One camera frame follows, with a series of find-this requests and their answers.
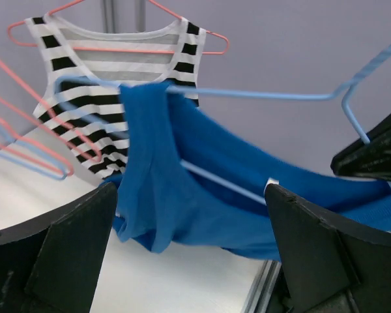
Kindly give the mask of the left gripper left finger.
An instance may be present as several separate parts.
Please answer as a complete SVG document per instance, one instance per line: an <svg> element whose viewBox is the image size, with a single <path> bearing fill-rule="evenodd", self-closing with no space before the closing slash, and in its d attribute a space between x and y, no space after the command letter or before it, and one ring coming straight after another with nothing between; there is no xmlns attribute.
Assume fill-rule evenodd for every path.
<svg viewBox="0 0 391 313"><path fill-rule="evenodd" d="M0 230L0 312L89 312L116 206L104 183Z"/></svg>

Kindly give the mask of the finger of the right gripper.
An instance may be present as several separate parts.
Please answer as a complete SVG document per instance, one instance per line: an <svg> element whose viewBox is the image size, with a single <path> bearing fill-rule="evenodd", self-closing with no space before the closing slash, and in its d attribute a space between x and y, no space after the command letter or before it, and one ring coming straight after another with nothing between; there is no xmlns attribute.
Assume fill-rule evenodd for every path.
<svg viewBox="0 0 391 313"><path fill-rule="evenodd" d="M358 139L333 157L335 175L391 181L391 114L368 137L368 144Z"/></svg>

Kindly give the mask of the light blue hanger of teal top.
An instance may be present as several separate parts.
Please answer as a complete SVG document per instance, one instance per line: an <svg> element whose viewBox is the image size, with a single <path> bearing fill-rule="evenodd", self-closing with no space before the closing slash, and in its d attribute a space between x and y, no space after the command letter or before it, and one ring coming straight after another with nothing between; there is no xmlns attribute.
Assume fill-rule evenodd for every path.
<svg viewBox="0 0 391 313"><path fill-rule="evenodd" d="M51 179L62 181L72 174L68 161L41 143L21 137L0 118L0 158Z"/></svg>

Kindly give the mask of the royal blue tank top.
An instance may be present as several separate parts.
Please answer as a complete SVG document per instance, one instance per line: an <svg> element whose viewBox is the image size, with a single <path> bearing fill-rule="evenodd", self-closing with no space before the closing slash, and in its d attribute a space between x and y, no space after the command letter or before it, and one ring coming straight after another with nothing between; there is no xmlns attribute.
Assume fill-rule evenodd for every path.
<svg viewBox="0 0 391 313"><path fill-rule="evenodd" d="M359 223L391 230L391 189L382 181L348 181L279 160L234 136L168 83L121 86L129 127L113 229L154 253L170 243L217 246L238 256L278 260L267 207L188 171L185 160L263 196L266 183L281 186Z"/></svg>

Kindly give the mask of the pink hanger of red top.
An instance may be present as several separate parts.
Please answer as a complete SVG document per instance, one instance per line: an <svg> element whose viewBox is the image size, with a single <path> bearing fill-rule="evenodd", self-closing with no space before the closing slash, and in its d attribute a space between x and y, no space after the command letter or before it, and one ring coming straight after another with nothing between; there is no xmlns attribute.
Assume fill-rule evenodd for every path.
<svg viewBox="0 0 391 313"><path fill-rule="evenodd" d="M51 108L51 106L34 90L28 85L23 79L21 79L14 71L12 71L1 59L0 59L0 68L3 70L8 76L10 76L20 87L22 87L29 95L31 95L35 100L37 100L44 108L48 115L51 117L51 120L55 120L61 126L66 128L67 130L71 130L76 133L77 137L79 137L83 143L86 143L89 146L89 149L93 150L95 156L90 155L89 153L82 151L80 148L75 146L73 143L65 140L64 138L58 136L57 133L48 129L43 124L39 123L38 125L43 128L47 132L51 132L59 141L63 142L67 147L77 151L81 156L86 158L87 160L92 160L93 162L101 162L102 161L102 153L97 149L96 145L89 140L85 135L83 135L79 130L76 130L73 125L70 123L65 123L61 121Z"/></svg>

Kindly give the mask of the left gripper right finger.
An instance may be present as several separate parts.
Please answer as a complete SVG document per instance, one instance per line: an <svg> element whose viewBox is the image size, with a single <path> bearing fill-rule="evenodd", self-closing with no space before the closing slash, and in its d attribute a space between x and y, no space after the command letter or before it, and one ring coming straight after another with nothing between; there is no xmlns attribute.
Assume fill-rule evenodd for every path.
<svg viewBox="0 0 391 313"><path fill-rule="evenodd" d="M391 233L271 184L265 200L294 312L391 312Z"/></svg>

